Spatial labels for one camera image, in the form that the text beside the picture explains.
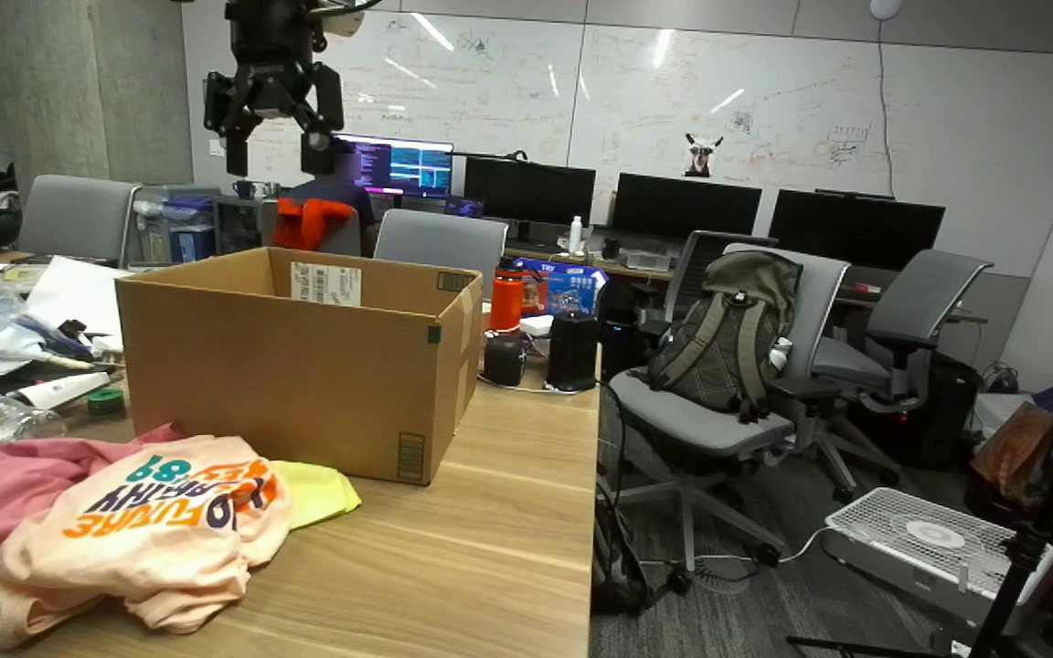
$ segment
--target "cardboard box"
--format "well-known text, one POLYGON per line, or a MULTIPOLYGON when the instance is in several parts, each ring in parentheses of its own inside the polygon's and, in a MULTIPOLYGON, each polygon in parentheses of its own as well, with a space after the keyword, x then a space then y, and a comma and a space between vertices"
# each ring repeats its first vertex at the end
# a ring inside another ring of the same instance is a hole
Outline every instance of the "cardboard box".
POLYGON ((425 484, 474 395, 477 272, 262 248, 130 276, 116 295, 138 433, 176 421, 269 459, 425 484))

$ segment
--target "chair backrest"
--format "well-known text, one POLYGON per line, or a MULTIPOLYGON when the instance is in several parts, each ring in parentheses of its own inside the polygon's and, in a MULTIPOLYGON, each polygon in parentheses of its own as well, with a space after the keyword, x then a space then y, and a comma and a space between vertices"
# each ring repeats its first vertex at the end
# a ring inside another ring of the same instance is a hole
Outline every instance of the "chair backrest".
MULTIPOLYGON (((278 212, 263 212, 260 223, 262 245, 274 245, 275 225, 279 222, 278 212)), ((360 213, 352 208, 352 217, 333 231, 327 231, 316 250, 322 254, 339 254, 343 257, 360 255, 360 213)))
POLYGON ((693 302, 701 299, 701 284, 706 280, 706 267, 726 253, 726 247, 740 242, 744 245, 777 245, 777 238, 755 238, 739 233, 718 233, 716 231, 694 231, 677 259, 673 280, 664 295, 664 321, 680 320, 690 312, 693 302))
POLYGON ((18 251, 120 259, 137 183, 36 176, 22 212, 18 251))
POLYGON ((787 334, 793 347, 782 376, 808 378, 815 351, 819 346, 819 338, 822 337, 823 325, 828 324, 828 313, 831 313, 835 296, 839 293, 839 284, 851 263, 771 246, 734 243, 726 247, 726 253, 748 251, 770 252, 802 265, 799 287, 794 295, 794 322, 790 334, 787 334))
POLYGON ((940 325, 988 266, 994 263, 948 252, 920 251, 881 295, 869 316, 869 332, 935 341, 940 325))
POLYGON ((380 222, 376 258, 479 271, 481 296, 489 299, 505 242, 500 221, 397 208, 380 222))

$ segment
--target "yellow cloth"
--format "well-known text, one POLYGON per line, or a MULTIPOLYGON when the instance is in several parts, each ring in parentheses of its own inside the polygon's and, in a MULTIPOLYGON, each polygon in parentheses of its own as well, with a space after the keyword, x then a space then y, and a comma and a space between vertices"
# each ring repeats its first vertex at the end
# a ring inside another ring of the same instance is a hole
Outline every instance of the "yellow cloth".
POLYGON ((334 467, 298 461, 272 461, 292 492, 292 530, 354 511, 360 505, 352 482, 334 467))

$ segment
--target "orange water bottle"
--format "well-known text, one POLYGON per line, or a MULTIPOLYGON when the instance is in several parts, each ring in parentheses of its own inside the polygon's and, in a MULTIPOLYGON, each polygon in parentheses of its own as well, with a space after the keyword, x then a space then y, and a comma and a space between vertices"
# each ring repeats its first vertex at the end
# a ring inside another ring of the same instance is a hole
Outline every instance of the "orange water bottle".
POLYGON ((523 315, 523 268, 502 257, 494 271, 494 294, 490 296, 490 328, 506 333, 518 328, 523 315))

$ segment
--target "concrete pillar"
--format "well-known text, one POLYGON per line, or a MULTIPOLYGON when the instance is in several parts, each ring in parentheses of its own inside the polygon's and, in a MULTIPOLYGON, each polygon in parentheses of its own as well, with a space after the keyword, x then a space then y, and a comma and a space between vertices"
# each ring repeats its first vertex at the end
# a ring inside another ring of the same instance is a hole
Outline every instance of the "concrete pillar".
POLYGON ((18 182, 188 183, 181 12, 171 0, 0 0, 0 87, 18 182))

